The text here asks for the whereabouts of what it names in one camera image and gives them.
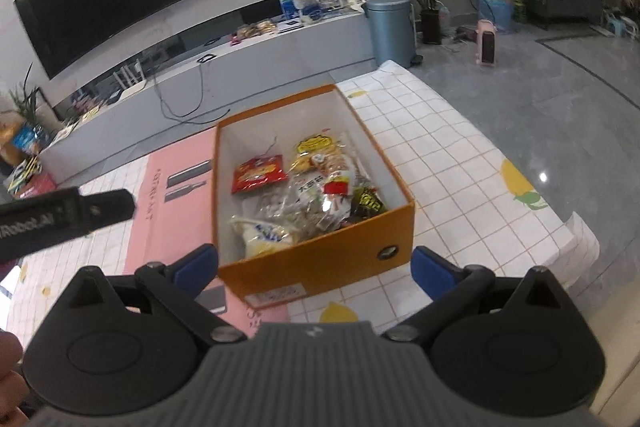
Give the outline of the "person left hand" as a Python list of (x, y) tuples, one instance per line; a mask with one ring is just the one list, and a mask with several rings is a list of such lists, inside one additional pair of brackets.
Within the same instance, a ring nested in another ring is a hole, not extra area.
[(20, 405), (28, 395), (24, 378), (14, 371), (23, 356), (23, 347), (15, 335), (0, 335), (0, 417), (2, 426), (21, 427), (28, 422)]

